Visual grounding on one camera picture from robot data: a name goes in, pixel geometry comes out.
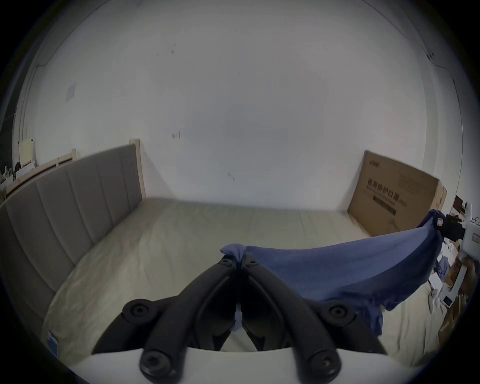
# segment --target bed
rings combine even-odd
[[[139,142],[62,165],[0,205],[0,272],[33,335],[59,341],[74,369],[125,303],[179,294],[231,243],[307,249],[367,238],[342,212],[248,208],[146,198]],[[405,365],[438,348],[446,310],[429,283],[383,313],[380,341]],[[224,351],[251,351],[240,329]]]
[[[368,237],[347,213],[304,212],[146,199],[79,262],[55,295],[42,327],[72,366],[86,358],[129,300],[177,295],[230,243],[315,248]],[[437,348],[444,312],[429,312],[428,283],[384,313],[387,352],[415,365]],[[255,351],[242,330],[224,351]]]

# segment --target upholstered headboard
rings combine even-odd
[[[60,166],[0,206],[2,279],[37,336],[72,269],[142,200],[135,148],[130,144]]]

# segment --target blue towel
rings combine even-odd
[[[448,275],[448,271],[450,271],[450,265],[448,264],[448,259],[445,256],[442,256],[440,261],[435,261],[435,267],[433,270],[437,273],[440,280],[445,282],[445,279]]]
[[[302,297],[344,300],[377,335],[383,305],[391,311],[428,277],[443,237],[433,226],[444,215],[431,210],[415,229],[323,248],[281,250],[230,244],[221,252],[241,260],[246,252]]]

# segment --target mattress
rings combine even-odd
[[[220,260],[220,248],[227,244],[307,249],[366,237],[368,234],[342,212],[146,199],[71,272],[50,304],[41,339],[46,343],[50,331],[59,341],[59,359],[73,366],[91,354],[125,303],[137,298],[158,300],[178,295],[195,277]],[[424,333],[425,340],[435,339],[436,323],[440,317],[443,321],[440,310],[434,311],[436,322],[432,319],[429,294],[428,288],[417,291],[412,295],[418,296],[415,303],[399,305],[384,313],[381,341],[387,352],[401,362],[417,362],[417,356],[421,358],[425,351],[418,335],[410,332],[408,318],[413,311],[423,316],[416,320],[418,323],[428,323],[424,328],[418,324],[416,329]],[[427,300],[426,311],[419,312],[419,307],[425,309],[424,300]],[[410,349],[404,353],[404,341],[412,340],[415,341],[411,347],[415,351],[413,358]],[[227,340],[223,350],[254,348],[239,330]]]

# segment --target blue tag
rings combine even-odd
[[[50,331],[47,334],[47,345],[50,352],[58,359],[59,356],[59,342],[58,340],[52,335]]]

